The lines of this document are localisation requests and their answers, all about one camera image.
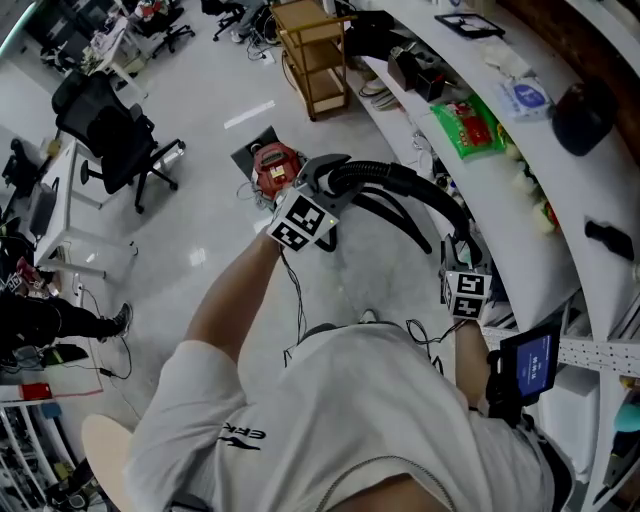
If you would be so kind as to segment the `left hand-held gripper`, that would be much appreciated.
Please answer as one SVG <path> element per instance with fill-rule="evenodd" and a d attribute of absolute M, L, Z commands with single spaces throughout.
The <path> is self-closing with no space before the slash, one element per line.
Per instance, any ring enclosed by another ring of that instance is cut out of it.
<path fill-rule="evenodd" d="M 316 245 L 331 253 L 337 248 L 339 216 L 348 208 L 364 185 L 356 183 L 334 193 L 320 186 L 320 179 L 340 168 L 351 157 L 326 154 L 310 158 L 294 182 L 277 196 L 275 210 L 266 234 L 282 248 L 299 253 Z"/>

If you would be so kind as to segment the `person's left forearm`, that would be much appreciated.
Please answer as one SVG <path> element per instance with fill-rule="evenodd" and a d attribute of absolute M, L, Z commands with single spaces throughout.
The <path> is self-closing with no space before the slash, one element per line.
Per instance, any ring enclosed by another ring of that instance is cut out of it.
<path fill-rule="evenodd" d="M 261 230 L 211 284 L 185 339 L 213 346 L 237 362 L 279 259 L 279 244 Z"/>

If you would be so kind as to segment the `person's right forearm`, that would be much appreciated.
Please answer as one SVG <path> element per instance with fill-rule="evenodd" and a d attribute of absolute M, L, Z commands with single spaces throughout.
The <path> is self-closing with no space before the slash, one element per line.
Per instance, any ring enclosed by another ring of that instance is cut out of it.
<path fill-rule="evenodd" d="M 462 323 L 455 332 L 455 383 L 468 404 L 477 408 L 490 376 L 489 350 L 476 321 Z"/>

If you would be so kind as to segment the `red vacuum cleaner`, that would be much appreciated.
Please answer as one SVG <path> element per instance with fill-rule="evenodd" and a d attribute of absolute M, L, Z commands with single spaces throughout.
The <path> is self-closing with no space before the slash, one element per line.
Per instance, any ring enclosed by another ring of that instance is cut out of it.
<path fill-rule="evenodd" d="M 255 143 L 250 151 L 253 156 L 250 181 L 256 206 L 272 210 L 279 193 L 296 180 L 307 158 L 281 142 Z"/>

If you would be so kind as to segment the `artificial flower bunch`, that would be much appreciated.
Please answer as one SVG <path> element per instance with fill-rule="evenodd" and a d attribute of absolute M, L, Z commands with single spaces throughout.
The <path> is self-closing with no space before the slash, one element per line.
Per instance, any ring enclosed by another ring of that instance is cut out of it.
<path fill-rule="evenodd" d="M 512 185 L 531 202 L 532 218 L 542 233 L 551 234 L 560 230 L 551 203 L 526 161 L 517 162 L 517 172 L 512 179 Z"/>

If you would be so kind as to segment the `yellow artificial sunflowers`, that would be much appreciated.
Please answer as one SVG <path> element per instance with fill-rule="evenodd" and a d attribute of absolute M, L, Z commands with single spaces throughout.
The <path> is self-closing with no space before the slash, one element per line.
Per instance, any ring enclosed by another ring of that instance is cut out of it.
<path fill-rule="evenodd" d="M 522 160 L 523 156 L 521 151 L 519 150 L 513 139 L 510 137 L 510 135 L 507 133 L 504 126 L 499 123 L 496 130 L 497 135 L 502 145 L 504 146 L 505 154 L 515 161 Z"/>

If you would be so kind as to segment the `black chest-mounted screen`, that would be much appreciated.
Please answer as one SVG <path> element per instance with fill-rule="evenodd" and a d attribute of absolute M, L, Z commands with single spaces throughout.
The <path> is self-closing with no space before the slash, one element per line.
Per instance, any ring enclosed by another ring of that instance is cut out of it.
<path fill-rule="evenodd" d="M 561 327 L 549 322 L 503 339 L 487 356 L 490 375 L 485 397 L 491 418 L 515 427 L 525 407 L 554 386 Z"/>

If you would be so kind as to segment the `brown box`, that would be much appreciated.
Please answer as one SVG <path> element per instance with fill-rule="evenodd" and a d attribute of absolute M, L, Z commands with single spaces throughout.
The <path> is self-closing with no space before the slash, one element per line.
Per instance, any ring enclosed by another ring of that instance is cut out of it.
<path fill-rule="evenodd" d="M 388 57 L 387 72 L 404 90 L 415 88 L 421 68 L 415 56 L 401 47 L 394 47 Z"/>

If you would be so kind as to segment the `black box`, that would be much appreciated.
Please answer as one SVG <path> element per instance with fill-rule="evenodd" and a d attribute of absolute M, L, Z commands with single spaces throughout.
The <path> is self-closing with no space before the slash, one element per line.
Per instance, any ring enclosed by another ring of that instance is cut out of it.
<path fill-rule="evenodd" d="M 415 92 L 425 101 L 432 103 L 439 99 L 446 84 L 445 74 L 434 68 L 419 71 L 415 79 Z"/>

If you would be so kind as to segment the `black handheld tool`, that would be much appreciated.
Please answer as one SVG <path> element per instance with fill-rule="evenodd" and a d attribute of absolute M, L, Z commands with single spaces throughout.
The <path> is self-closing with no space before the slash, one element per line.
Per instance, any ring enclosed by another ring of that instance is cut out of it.
<path fill-rule="evenodd" d="M 587 238 L 603 244 L 611 253 L 630 262 L 634 261 L 635 251 L 631 237 L 614 226 L 587 220 L 584 233 Z"/>

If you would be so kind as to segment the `blue white packet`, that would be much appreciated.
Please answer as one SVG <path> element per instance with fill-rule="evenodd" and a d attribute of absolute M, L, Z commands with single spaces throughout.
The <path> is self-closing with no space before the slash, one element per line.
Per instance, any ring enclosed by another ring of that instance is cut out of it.
<path fill-rule="evenodd" d="M 506 114 L 517 120 L 539 120 L 547 116 L 552 102 L 535 77 L 507 79 L 493 86 Z"/>

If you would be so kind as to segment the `person's white shirt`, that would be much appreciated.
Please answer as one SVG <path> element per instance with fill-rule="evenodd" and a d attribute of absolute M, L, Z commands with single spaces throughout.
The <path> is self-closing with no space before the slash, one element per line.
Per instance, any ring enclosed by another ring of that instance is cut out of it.
<path fill-rule="evenodd" d="M 451 512 L 553 512 L 545 444 L 473 410 L 400 328 L 361 324 L 306 339 L 256 401 L 225 353 L 182 342 L 124 480 L 135 512 L 329 512 L 401 474 Z"/>

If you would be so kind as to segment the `black mesh office chair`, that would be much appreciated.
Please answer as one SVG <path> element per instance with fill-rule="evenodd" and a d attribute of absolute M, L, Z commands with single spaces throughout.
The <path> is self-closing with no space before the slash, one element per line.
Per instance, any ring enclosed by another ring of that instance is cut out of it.
<path fill-rule="evenodd" d="M 109 195 L 135 184 L 134 207 L 139 214 L 144 212 L 141 199 L 149 174 L 162 179 L 171 190 L 178 189 L 178 183 L 163 171 L 165 157 L 173 149 L 185 150 L 186 143 L 175 139 L 159 145 L 153 136 L 154 123 L 140 105 L 122 103 L 106 73 L 70 72 L 53 94 L 52 108 L 56 127 L 82 143 L 97 160 L 97 171 L 88 161 L 81 164 L 83 184 L 98 179 Z"/>

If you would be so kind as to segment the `white desk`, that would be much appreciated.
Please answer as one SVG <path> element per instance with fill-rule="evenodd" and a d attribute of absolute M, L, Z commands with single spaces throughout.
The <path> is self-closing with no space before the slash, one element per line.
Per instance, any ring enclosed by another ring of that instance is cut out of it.
<path fill-rule="evenodd" d="M 80 165 L 97 164 L 98 160 L 76 139 L 72 139 L 58 154 L 43 178 L 43 183 L 53 186 L 58 184 L 56 202 L 47 226 L 47 231 L 36 243 L 34 262 L 37 266 L 52 270 L 71 272 L 105 279 L 107 272 L 89 266 L 76 265 L 53 258 L 55 249 L 65 241 L 83 241 L 92 246 L 105 246 L 123 250 L 132 257 L 139 254 L 134 241 L 121 241 L 106 238 L 102 235 L 81 229 L 72 221 L 73 201 L 84 204 L 96 211 L 102 210 L 108 199 L 98 201 L 74 188 L 75 176 L 80 174 Z"/>
<path fill-rule="evenodd" d="M 83 72 L 88 76 L 96 72 L 113 72 L 134 90 L 138 97 L 146 99 L 148 92 L 136 83 L 131 74 L 128 73 L 116 59 L 123 41 L 129 41 L 139 51 L 142 51 L 140 44 L 130 34 L 129 25 L 129 20 L 126 17 L 118 16 L 115 18 L 112 30 L 105 34 L 102 41 L 98 43 L 98 49 L 94 48 L 92 45 L 93 42 L 90 45 L 95 60 L 94 63 L 85 63 L 83 65 Z"/>

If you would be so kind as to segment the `round beige table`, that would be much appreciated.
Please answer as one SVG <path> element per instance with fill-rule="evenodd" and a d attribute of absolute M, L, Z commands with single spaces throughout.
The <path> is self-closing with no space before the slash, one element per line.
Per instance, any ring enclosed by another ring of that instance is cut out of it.
<path fill-rule="evenodd" d="M 136 512 L 125 486 L 124 468 L 132 433 L 114 419 L 91 414 L 81 426 L 85 457 L 98 483 L 120 512 Z"/>

